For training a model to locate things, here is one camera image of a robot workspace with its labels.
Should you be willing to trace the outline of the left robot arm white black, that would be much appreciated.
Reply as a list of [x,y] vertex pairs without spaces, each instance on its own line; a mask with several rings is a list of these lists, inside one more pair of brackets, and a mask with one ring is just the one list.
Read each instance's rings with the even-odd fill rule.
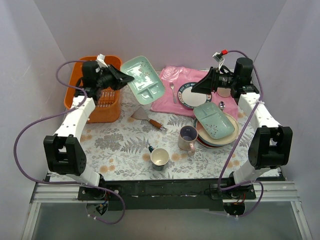
[[91,185],[89,194],[95,200],[101,200],[106,196],[106,187],[100,183],[100,174],[87,166],[86,154],[80,144],[81,134],[102,91],[108,88],[120,90],[134,77],[102,60],[83,60],[81,64],[82,77],[72,86],[75,93],[71,108],[58,130],[44,138],[43,145],[51,172]]

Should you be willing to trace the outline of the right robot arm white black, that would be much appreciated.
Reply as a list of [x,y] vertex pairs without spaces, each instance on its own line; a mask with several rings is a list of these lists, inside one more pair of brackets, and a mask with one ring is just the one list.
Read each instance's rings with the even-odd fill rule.
[[262,174],[286,165],[290,156],[293,131],[289,126],[282,126],[269,113],[262,101],[262,87],[256,87],[252,82],[252,74],[256,73],[253,61],[240,57],[233,71],[222,64],[211,67],[191,89],[199,94],[214,93],[218,88],[230,89],[231,97],[248,115],[246,124],[255,130],[247,161],[230,174],[226,186],[222,185],[222,178],[218,178],[217,190],[227,192],[232,199],[243,195]]

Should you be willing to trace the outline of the mint divided tray red berries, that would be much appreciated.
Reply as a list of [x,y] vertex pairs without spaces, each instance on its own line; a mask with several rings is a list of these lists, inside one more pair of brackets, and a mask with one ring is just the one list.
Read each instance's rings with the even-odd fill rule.
[[145,56],[137,56],[123,63],[120,71],[134,78],[128,85],[141,105],[148,105],[161,98],[165,87]]

